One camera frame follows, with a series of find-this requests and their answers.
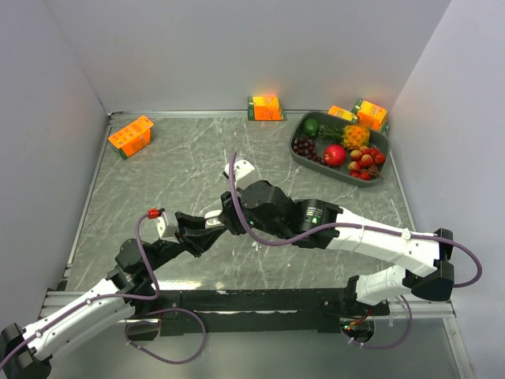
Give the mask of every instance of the red apple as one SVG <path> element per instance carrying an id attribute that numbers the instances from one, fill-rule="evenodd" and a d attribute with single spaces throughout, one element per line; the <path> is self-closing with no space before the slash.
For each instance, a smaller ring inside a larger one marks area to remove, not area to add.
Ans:
<path id="1" fill-rule="evenodd" d="M 363 155 L 370 154 L 370 148 L 368 146 L 361 146 L 360 152 L 362 152 Z"/>
<path id="2" fill-rule="evenodd" d="M 350 158 L 352 160 L 358 161 L 361 159 L 362 156 L 363 156 L 363 153 L 360 152 L 359 150 L 353 150 L 352 152 L 350 152 Z"/>
<path id="3" fill-rule="evenodd" d="M 372 156 L 373 159 L 375 159 L 377 154 L 379 154 L 379 153 L 380 153 L 380 151 L 378 148 L 371 148 L 370 149 L 370 155 Z"/>
<path id="4" fill-rule="evenodd" d="M 353 171 L 353 170 L 359 170 L 361 168 L 361 165 L 359 162 L 351 162 L 349 163 L 349 166 L 347 166 L 347 168 L 349 168 L 349 170 Z"/>
<path id="5" fill-rule="evenodd" d="M 372 177 L 370 176 L 370 174 L 368 172 L 360 172 L 360 176 L 359 176 L 359 179 L 363 179 L 363 180 L 370 180 Z"/>
<path id="6" fill-rule="evenodd" d="M 365 154 L 361 157 L 360 164 L 362 167 L 369 167 L 373 165 L 373 158 L 369 154 Z"/>
<path id="7" fill-rule="evenodd" d="M 346 161 L 346 151 L 338 144 L 331 144 L 324 150 L 323 158 L 328 166 L 337 167 Z"/>
<path id="8" fill-rule="evenodd" d="M 386 161 L 386 156 L 380 152 L 379 154 L 377 154 L 376 156 L 376 164 L 382 164 Z"/>

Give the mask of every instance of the pineapple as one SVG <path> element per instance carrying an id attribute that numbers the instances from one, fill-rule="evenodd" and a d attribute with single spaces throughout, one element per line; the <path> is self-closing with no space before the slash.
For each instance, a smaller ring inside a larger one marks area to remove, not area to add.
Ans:
<path id="1" fill-rule="evenodd" d="M 362 125 L 348 125 L 344 128 L 321 126 L 320 136 L 329 141 L 336 141 L 349 150 L 368 145 L 370 129 Z"/>

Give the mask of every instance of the red connector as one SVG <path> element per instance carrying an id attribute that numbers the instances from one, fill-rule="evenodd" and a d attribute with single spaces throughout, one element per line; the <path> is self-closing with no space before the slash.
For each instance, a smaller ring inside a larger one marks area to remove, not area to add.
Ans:
<path id="1" fill-rule="evenodd" d="M 156 208 L 152 208 L 152 209 L 149 209 L 148 210 L 148 218 L 150 220 L 152 219 L 155 219 L 157 217 L 160 217 L 161 214 L 164 212 L 165 210 L 164 209 L 156 209 Z"/>

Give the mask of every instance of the red grape cluster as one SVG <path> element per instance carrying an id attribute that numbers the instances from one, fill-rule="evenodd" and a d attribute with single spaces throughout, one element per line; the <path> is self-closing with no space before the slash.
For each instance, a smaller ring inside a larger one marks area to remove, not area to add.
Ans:
<path id="1" fill-rule="evenodd" d="M 321 158 L 320 156 L 317 156 L 315 147 L 316 144 L 314 143 L 314 140 L 312 138 L 299 137 L 295 138 L 293 141 L 293 151 L 296 152 L 299 156 L 303 156 L 308 160 L 326 166 L 326 162 L 324 161 L 324 159 Z"/>

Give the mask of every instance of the green lime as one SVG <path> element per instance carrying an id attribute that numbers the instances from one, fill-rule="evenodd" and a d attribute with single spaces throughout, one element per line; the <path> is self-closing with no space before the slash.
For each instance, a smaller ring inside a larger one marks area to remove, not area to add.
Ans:
<path id="1" fill-rule="evenodd" d="M 319 123 L 314 118 L 308 118 L 303 124 L 303 133 L 307 137 L 317 137 L 319 134 Z"/>

